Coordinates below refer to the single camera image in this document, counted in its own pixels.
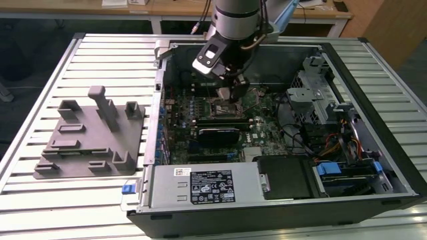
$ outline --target white label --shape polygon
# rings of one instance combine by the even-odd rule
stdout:
[[[148,11],[128,11],[131,14],[148,14]]]
[[[173,169],[173,176],[189,176],[189,173],[192,172],[191,168],[175,168]]]

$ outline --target aluminum extrusion table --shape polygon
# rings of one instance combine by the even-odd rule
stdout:
[[[104,85],[116,105],[137,101],[149,124],[156,79],[156,40],[201,40],[185,35],[76,34],[35,106],[0,162],[1,239],[127,239],[144,240],[143,231],[124,212],[137,199],[124,200],[121,186],[141,176],[36,180],[32,176],[60,117],[61,100],[93,105],[89,86]],[[284,37],[280,41],[329,42],[361,86],[391,132],[427,179],[427,108],[368,43],[355,38]],[[140,138],[143,168],[148,129]],[[359,224],[233,233],[188,239],[308,240],[420,239],[425,235],[427,206],[385,212]]]

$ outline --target gray plastic holder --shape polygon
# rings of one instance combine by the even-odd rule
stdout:
[[[63,100],[60,119],[35,167],[36,179],[128,176],[136,172],[145,108],[115,106],[104,86],[91,86],[96,106]]]

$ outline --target warning label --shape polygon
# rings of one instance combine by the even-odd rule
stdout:
[[[236,201],[231,170],[193,171],[189,174],[191,203],[220,204]]]

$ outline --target metal bracket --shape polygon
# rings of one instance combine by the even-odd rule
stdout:
[[[167,56],[171,55],[169,52],[169,40],[157,40],[153,45],[153,55],[156,60],[163,60]]]
[[[332,109],[333,112],[348,112],[355,106],[351,102],[345,103],[331,103],[328,107]]]

